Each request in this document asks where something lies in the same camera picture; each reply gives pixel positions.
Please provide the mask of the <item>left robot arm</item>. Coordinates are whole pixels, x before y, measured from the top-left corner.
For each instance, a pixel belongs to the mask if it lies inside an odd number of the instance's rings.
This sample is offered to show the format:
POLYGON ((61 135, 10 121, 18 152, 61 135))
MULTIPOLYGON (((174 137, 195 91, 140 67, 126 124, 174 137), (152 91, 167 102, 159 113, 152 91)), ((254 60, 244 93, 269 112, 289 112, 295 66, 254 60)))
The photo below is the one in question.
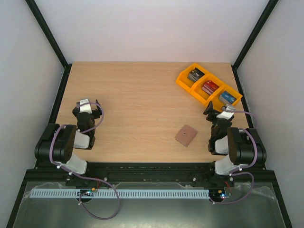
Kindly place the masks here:
POLYGON ((72 114, 74 124, 49 123, 35 147, 35 157, 39 161, 50 162, 69 174, 86 173, 88 162, 79 158, 74 149, 90 150, 95 143, 95 131, 104 118, 104 111, 96 100, 82 99, 76 103, 72 114))

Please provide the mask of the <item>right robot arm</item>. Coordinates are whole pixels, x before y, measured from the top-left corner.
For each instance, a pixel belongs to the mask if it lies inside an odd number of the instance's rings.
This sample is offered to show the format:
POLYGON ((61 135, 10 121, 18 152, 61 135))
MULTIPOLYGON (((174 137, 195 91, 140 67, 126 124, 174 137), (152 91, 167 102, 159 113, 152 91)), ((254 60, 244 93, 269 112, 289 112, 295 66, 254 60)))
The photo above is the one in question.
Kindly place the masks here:
POLYGON ((218 186, 224 176, 232 176, 237 171, 254 166, 264 167, 267 153, 256 128, 239 128, 232 126, 235 113, 254 116, 250 112, 236 110, 227 104, 217 111, 210 101, 203 112, 206 120, 211 122, 211 136, 208 151, 212 155, 223 156, 210 165, 207 174, 208 183, 218 186))

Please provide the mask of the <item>pink leather card holder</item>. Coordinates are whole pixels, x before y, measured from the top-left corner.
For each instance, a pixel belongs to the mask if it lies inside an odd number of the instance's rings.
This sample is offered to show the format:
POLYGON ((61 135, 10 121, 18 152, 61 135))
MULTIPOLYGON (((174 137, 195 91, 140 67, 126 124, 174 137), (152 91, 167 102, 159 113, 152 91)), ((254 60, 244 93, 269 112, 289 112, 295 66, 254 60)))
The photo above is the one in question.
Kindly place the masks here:
POLYGON ((192 142, 197 133, 198 131, 196 129, 186 124, 175 135, 175 140, 183 146, 188 147, 188 145, 192 142))

